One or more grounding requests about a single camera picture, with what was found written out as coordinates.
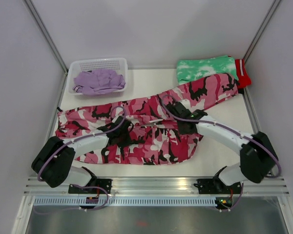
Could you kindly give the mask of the pink camouflage trousers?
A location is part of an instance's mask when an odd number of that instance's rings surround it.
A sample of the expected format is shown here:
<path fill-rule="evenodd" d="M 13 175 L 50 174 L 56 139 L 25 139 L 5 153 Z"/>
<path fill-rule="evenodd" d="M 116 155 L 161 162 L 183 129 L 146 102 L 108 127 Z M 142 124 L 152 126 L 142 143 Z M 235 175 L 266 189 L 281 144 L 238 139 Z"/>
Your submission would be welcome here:
<path fill-rule="evenodd" d="M 190 159 L 202 136 L 181 134 L 177 121 L 168 116 L 162 102 L 188 100 L 189 109 L 207 110 L 238 94 L 238 82 L 227 73 L 188 82 L 150 97 L 78 107 L 58 113 L 56 136 L 61 139 L 87 135 L 109 124 L 119 114 L 133 123 L 131 145 L 106 146 L 79 156 L 78 161 L 90 164 L 165 165 Z"/>

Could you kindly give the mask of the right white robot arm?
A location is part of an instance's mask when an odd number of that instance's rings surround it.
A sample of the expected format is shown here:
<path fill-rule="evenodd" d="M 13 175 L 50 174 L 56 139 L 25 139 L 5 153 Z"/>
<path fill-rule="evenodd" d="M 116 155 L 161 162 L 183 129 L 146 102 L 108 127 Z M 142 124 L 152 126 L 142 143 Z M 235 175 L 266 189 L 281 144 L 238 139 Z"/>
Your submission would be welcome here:
<path fill-rule="evenodd" d="M 218 122 L 203 110 L 190 111 L 182 102 L 174 101 L 165 105 L 170 116 L 178 124 L 182 134 L 198 133 L 210 137 L 234 151 L 240 161 L 231 166 L 221 168 L 212 178 L 213 188 L 224 193 L 231 185 L 250 181 L 260 183 L 268 177 L 273 167 L 277 175 L 281 174 L 281 166 L 269 137 L 259 131 L 249 134 L 238 131 Z"/>

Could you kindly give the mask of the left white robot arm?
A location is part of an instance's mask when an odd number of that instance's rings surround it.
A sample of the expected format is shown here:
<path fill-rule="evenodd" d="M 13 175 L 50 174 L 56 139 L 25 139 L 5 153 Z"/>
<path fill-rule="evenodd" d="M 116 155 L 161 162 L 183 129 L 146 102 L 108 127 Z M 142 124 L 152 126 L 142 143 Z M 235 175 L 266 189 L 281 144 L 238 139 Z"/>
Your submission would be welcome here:
<path fill-rule="evenodd" d="M 40 150 L 31 168 L 37 173 L 38 180 L 46 182 L 51 188 L 67 183 L 90 194 L 96 190 L 96 176 L 86 167 L 73 166 L 73 161 L 95 150 L 103 151 L 103 156 L 107 157 L 107 147 L 124 147 L 130 143 L 129 131 L 132 128 L 131 121 L 119 116 L 113 122 L 84 136 L 65 140 L 53 136 Z"/>

